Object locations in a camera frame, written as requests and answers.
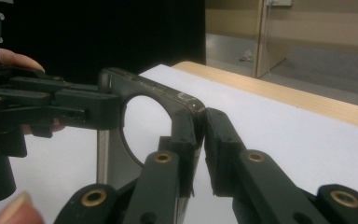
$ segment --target human finger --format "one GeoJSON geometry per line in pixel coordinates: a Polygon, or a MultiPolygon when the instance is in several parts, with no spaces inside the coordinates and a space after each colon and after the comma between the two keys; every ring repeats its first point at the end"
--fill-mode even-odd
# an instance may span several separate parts
{"type": "Polygon", "coordinates": [[[34,59],[23,54],[15,53],[8,49],[0,49],[0,64],[24,68],[34,68],[45,72],[45,69],[42,67],[42,65],[40,65],[34,59]]]}
{"type": "Polygon", "coordinates": [[[0,212],[0,224],[43,224],[43,218],[33,207],[27,192],[19,194],[0,212]]]}

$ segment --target wooden table edge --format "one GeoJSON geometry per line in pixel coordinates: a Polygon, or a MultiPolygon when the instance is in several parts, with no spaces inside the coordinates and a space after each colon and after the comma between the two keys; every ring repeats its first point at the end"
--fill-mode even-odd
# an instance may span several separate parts
{"type": "Polygon", "coordinates": [[[174,65],[173,68],[358,126],[358,105],[298,91],[198,63],[182,62],[174,65]]]}

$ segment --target brass insert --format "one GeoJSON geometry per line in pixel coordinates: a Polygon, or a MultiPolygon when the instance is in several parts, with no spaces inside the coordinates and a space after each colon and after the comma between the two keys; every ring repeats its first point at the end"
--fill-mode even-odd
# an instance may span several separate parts
{"type": "Polygon", "coordinates": [[[157,162],[168,162],[171,160],[171,156],[168,154],[159,154],[156,156],[157,162]]]}
{"type": "Polygon", "coordinates": [[[93,207],[103,203],[106,197],[107,194],[104,189],[92,189],[83,195],[81,203],[87,207],[93,207]]]}
{"type": "Polygon", "coordinates": [[[262,162],[264,161],[264,156],[256,152],[251,152],[248,154],[248,160],[255,161],[255,162],[262,162]]]}
{"type": "Polygon", "coordinates": [[[348,192],[341,190],[333,190],[331,191],[330,195],[337,203],[351,208],[358,207],[358,199],[355,196],[349,194],[348,192]]]}

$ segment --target black curtain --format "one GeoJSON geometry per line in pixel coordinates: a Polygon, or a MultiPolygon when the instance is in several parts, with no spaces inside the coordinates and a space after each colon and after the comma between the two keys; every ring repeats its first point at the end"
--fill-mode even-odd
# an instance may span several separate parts
{"type": "Polygon", "coordinates": [[[96,84],[104,67],[139,74],[160,63],[205,63],[203,0],[15,0],[2,48],[51,76],[96,84]]]}

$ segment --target hand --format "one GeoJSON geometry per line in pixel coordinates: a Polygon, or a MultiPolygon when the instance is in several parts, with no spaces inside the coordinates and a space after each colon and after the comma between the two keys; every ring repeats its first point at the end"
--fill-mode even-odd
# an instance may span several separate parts
{"type": "Polygon", "coordinates": [[[31,196],[27,192],[17,198],[0,212],[0,224],[43,224],[43,218],[32,206],[31,196]]]}
{"type": "MultiPolygon", "coordinates": [[[[0,64],[24,68],[34,68],[45,72],[45,69],[37,61],[31,59],[28,56],[15,53],[8,49],[0,49],[0,64]]],[[[65,126],[60,125],[55,119],[51,129],[53,132],[57,132],[62,130],[64,127],[65,126]]],[[[22,129],[25,134],[32,133],[29,125],[23,125],[22,129]]]]}
{"type": "Polygon", "coordinates": [[[42,67],[42,65],[37,63],[35,60],[25,55],[17,54],[8,49],[0,49],[0,64],[24,68],[34,68],[45,72],[45,69],[42,67]]]}

